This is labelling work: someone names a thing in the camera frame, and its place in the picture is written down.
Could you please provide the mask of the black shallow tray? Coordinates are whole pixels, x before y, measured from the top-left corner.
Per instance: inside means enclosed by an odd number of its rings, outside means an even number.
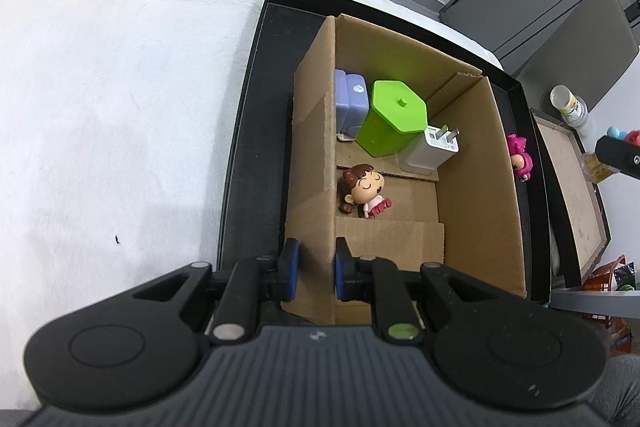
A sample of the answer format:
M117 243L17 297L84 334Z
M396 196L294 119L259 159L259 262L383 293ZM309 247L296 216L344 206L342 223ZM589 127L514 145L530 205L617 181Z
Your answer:
M280 251L286 234L295 74L328 17L348 15L477 67L489 80L506 136L523 135L529 153L538 141L522 86L450 37L354 0L265 0L250 49L228 168L219 258L225 267ZM548 202L544 176L515 180L523 236L526 293L550 297Z

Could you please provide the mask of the brown cardboard box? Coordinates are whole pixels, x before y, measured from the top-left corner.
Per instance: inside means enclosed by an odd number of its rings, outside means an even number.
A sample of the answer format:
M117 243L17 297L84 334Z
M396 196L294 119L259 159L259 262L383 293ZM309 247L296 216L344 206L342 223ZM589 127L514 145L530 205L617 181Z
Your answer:
M337 140L337 69L371 82L404 82L426 103L430 124L461 133L459 152L431 176L411 176L376 158L392 205L371 219L338 209L341 173L370 158L359 145ZM335 297L337 237L357 257L387 258L411 271L439 261L524 296L518 195L489 80L477 67L395 31L348 15L328 17L295 74L285 231L302 245L290 309L316 323L369 318L366 307Z

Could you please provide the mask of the white yellow cup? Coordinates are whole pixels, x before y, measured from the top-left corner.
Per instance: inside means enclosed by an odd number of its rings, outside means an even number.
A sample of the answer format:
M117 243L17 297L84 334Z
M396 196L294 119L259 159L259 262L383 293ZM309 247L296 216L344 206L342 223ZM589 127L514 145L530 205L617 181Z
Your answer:
M551 105L560 113L562 121L579 134L585 135L590 127L586 102L574 95L564 84L558 84L549 93Z

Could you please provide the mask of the purple plastic box toy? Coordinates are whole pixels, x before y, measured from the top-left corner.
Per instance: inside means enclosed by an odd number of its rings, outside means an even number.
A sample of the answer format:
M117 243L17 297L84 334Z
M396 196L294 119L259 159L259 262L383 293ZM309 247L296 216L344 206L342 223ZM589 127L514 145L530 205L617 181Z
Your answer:
M334 72L334 80L336 137L352 142L369 113L367 83L361 75L347 74L343 69Z

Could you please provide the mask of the green hexagonal container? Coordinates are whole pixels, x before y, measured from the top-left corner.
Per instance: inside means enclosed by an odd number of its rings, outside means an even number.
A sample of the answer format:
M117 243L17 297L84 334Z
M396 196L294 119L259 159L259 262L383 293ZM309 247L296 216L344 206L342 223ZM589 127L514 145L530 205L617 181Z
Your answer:
M399 80L376 80L356 142L372 157L392 156L427 127L425 102Z

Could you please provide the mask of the brown board black frame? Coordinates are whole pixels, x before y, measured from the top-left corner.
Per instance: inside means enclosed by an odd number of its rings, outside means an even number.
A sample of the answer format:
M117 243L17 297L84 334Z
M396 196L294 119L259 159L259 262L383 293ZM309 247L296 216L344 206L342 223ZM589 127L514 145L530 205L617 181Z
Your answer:
M546 184L555 282L582 286L597 268L611 240L597 185L582 172L578 133L540 110L533 111Z

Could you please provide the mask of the pink dinosaur toy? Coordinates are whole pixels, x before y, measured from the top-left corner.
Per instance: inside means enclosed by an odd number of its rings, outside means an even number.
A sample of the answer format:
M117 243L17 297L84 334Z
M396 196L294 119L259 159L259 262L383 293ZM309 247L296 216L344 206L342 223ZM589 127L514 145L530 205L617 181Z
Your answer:
M527 140L517 134L506 136L506 146L510 156L510 161L515 178L526 182L532 175L534 167L533 159L526 150Z

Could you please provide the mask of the white power adapter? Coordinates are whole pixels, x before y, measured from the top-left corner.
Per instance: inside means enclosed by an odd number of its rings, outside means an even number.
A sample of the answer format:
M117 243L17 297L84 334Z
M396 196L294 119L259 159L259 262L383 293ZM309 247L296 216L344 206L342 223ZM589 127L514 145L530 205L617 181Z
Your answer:
M459 153L458 129L428 126L398 156L399 168L415 174L431 174Z

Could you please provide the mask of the brown haired girl figurine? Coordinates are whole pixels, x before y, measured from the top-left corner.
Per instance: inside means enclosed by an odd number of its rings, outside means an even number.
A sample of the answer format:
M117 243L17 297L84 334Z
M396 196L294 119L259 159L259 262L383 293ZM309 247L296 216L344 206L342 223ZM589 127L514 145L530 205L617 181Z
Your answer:
M344 215L357 211L364 219L378 217L393 206L392 200L384 196L384 188L384 176L372 165L346 169L337 182L338 211Z

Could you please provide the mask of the grey cabinet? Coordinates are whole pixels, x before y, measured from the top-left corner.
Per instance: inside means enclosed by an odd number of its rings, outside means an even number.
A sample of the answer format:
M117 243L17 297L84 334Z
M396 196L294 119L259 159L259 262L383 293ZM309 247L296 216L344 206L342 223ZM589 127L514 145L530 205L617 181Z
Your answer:
M442 19L491 50L547 113L558 84L596 106L639 53L639 0L452 0Z

